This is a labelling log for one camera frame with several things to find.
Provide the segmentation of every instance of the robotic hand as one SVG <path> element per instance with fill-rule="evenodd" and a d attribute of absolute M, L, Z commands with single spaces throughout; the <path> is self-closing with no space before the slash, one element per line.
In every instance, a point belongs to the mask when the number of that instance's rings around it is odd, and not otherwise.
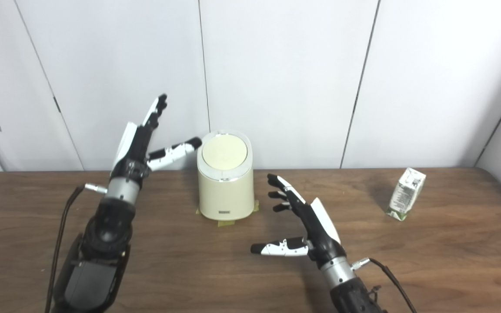
<path fill-rule="evenodd" d="M 308 204 L 304 198 L 280 176 L 268 174 L 268 184 L 280 191 L 269 192 L 270 198 L 280 198 L 284 202 L 273 207 L 274 212 L 291 210 L 301 219 L 307 236 L 288 238 L 270 243 L 256 243 L 250 248 L 255 254 L 270 256 L 304 256 L 316 262 L 318 269 L 326 278 L 330 287 L 332 303 L 340 313 L 383 313 L 377 303 L 375 287 L 368 291 L 354 271 L 372 261 L 383 267 L 382 270 L 392 279 L 392 282 L 402 291 L 401 286 L 389 269 L 374 259 L 363 259 L 353 265 L 347 262 L 347 255 L 341 246 L 332 220 L 318 198 Z"/>
<path fill-rule="evenodd" d="M 158 118 L 167 107 L 166 98 L 166 95 L 161 95 L 155 100 L 141 125 L 127 124 L 117 150 L 109 186 L 105 188 L 86 184 L 77 187 L 67 202 L 54 253 L 46 312 L 50 309 L 52 296 L 55 301 L 53 313 L 101 313 L 114 302 L 129 259 L 129 241 L 133 234 L 131 222 L 143 180 L 152 171 L 183 158 L 202 144 L 198 137 L 194 137 L 185 143 L 147 155 Z M 83 188 L 102 193 L 104 197 L 100 200 L 95 216 L 89 220 L 85 233 L 79 234 L 72 244 L 53 287 L 66 214 Z"/>

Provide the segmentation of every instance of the fingertip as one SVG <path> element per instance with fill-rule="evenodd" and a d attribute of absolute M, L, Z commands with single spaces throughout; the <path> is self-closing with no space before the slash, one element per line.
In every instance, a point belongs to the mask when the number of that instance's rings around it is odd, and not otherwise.
<path fill-rule="evenodd" d="M 265 243 L 255 243 L 250 248 L 252 254 L 262 254 L 262 250 L 266 247 Z"/>

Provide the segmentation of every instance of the black robotic finger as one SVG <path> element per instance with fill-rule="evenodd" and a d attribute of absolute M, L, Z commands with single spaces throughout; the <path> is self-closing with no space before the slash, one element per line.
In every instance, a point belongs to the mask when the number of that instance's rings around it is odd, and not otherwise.
<path fill-rule="evenodd" d="M 274 174 L 268 174 L 268 184 L 270 186 L 280 188 L 281 190 L 284 190 L 286 188 L 286 184 L 284 184 L 281 180 L 280 177 Z"/>
<path fill-rule="evenodd" d="M 271 191 L 268 192 L 268 196 L 272 199 L 281 199 L 287 201 L 287 194 L 281 191 Z"/>
<path fill-rule="evenodd" d="M 274 210 L 274 212 L 282 212 L 284 210 L 291 210 L 291 205 L 289 204 L 289 202 L 283 202 L 283 203 L 280 203 L 278 204 L 277 206 L 274 206 L 272 208 L 272 210 Z"/>
<path fill-rule="evenodd" d="M 157 116 L 160 117 L 162 111 L 167 107 L 167 102 L 165 100 L 167 99 L 167 95 L 163 93 L 161 96 L 158 97 L 156 109 L 157 109 Z"/>

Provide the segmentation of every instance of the wood grain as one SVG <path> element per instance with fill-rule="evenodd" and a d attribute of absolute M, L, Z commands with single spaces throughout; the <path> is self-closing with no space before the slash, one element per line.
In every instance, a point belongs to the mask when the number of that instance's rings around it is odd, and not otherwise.
<path fill-rule="evenodd" d="M 321 198 L 350 260 L 388 265 L 419 312 L 501 313 L 501 185 L 481 169 L 421 171 L 428 178 L 405 222 L 381 210 L 403 169 L 272 172 L 307 200 Z M 334 312 L 308 258 L 249 253 L 252 243 L 304 234 L 293 214 L 271 211 L 277 202 L 267 197 L 267 172 L 254 175 L 260 211 L 221 228 L 195 214 L 195 172 L 153 173 L 137 201 L 131 260 L 109 312 Z M 108 172 L 0 173 L 0 313 L 42 311 L 64 202 L 76 185 L 107 179 Z M 62 257 L 99 198 L 83 192 L 71 208 Z M 377 267 L 358 274 L 367 286 L 382 285 L 383 308 L 407 312 Z"/>

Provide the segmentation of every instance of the yellow tape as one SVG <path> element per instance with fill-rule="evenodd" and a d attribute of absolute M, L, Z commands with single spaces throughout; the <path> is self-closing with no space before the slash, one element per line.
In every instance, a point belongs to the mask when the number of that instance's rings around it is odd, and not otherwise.
<path fill-rule="evenodd" d="M 218 227 L 221 227 L 221 226 L 230 226 L 230 225 L 235 225 L 235 221 L 234 220 L 219 220 L 217 222 L 217 226 Z"/>

